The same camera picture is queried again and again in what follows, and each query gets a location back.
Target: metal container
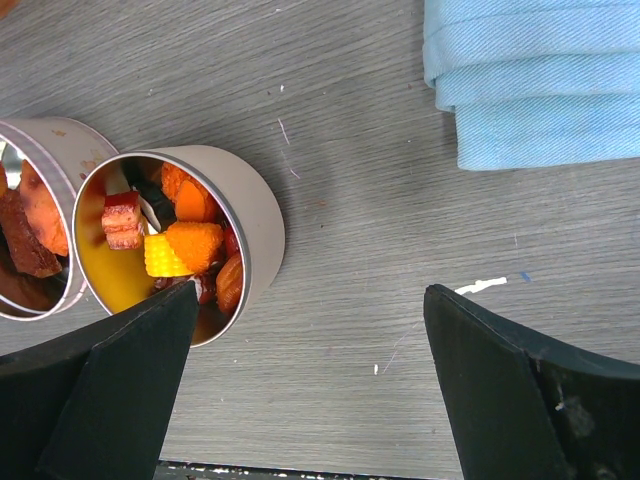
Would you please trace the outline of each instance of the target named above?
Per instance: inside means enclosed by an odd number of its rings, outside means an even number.
[[[123,161],[135,161],[159,182],[164,162],[198,180],[215,198],[236,233],[243,261],[243,289],[235,313],[223,315],[215,302],[202,306],[192,346],[224,334],[273,282],[284,256],[285,231],[278,203],[264,179],[239,157],[208,146],[183,146],[117,155],[94,170],[78,192],[73,212],[73,245],[94,295],[110,314],[147,298],[153,278],[143,249],[110,250],[102,232],[105,195],[129,189]]]
[[[71,242],[76,191],[98,164],[117,155],[116,148],[92,128],[75,120],[55,117],[1,119],[0,142],[18,150],[21,158],[31,163],[39,174],[64,219],[65,233]],[[64,266],[65,275],[57,276],[62,283],[55,293],[59,298],[51,309],[19,311],[0,299],[0,316],[21,321],[39,320],[74,305],[82,296],[86,282],[71,245],[68,265]]]

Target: black item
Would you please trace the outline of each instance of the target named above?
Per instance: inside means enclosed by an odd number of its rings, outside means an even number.
[[[640,366],[427,289],[429,343],[466,480],[640,479]]]
[[[122,173],[127,179],[131,188],[140,192],[140,196],[149,204],[160,224],[161,232],[176,223],[175,207],[171,200],[162,191],[159,185],[147,180],[135,160],[124,160],[122,162]]]
[[[0,357],[0,479],[153,478],[197,313],[187,282]]]

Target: white paint speck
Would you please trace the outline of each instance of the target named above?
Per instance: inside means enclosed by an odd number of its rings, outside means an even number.
[[[287,156],[284,154],[284,152],[282,150],[280,150],[280,153],[282,154],[282,159],[284,160],[284,164],[287,166],[287,168],[289,169],[289,171],[291,172],[291,175],[293,175],[294,177],[296,177],[298,180],[300,180],[302,177],[300,177],[300,175],[298,175],[295,170],[293,168],[291,168],[291,164],[289,164],[289,160],[287,160]]]
[[[464,295],[466,293],[478,293],[485,288],[494,287],[497,285],[505,285],[507,283],[507,277],[492,278],[491,280],[476,280],[473,285],[467,285],[456,290],[458,295]]]
[[[282,120],[280,120],[278,118],[278,123],[280,124],[280,129],[282,130],[282,135],[284,135],[284,139],[287,142],[287,145],[291,145],[291,142],[289,142],[289,137],[287,137],[287,132],[284,129],[284,124],[282,123]]]
[[[398,354],[397,350],[393,352],[393,355],[391,355],[391,360],[389,360],[389,363],[387,363],[387,366],[384,367],[384,370],[382,371],[383,374],[387,371],[387,368],[389,368],[389,365],[391,365],[391,362],[393,362],[393,359],[396,358],[397,354]]]

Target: table surface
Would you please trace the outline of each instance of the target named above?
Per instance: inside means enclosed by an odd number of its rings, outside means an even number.
[[[421,3],[23,0],[0,23],[1,117],[73,117],[121,150],[230,150],[284,212],[282,270],[191,352],[162,458],[462,478],[430,283],[506,276],[473,299],[640,361],[636,161],[459,171],[454,118],[422,82]],[[0,354],[102,316],[87,297],[2,320]]]

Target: blue fabric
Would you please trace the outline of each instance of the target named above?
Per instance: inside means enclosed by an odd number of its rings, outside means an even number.
[[[640,1],[426,0],[424,31],[461,168],[640,156]]]

